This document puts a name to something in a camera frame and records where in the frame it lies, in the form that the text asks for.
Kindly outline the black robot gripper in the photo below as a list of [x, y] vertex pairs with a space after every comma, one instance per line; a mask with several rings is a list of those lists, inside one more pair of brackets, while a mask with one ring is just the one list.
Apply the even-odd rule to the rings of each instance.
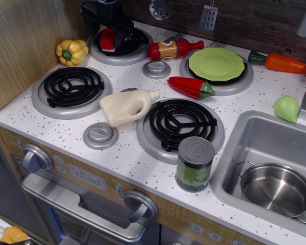
[[100, 26], [116, 31], [114, 47], [119, 49], [125, 41], [133, 40], [133, 22], [123, 12], [122, 1], [80, 1], [80, 14], [93, 38]]

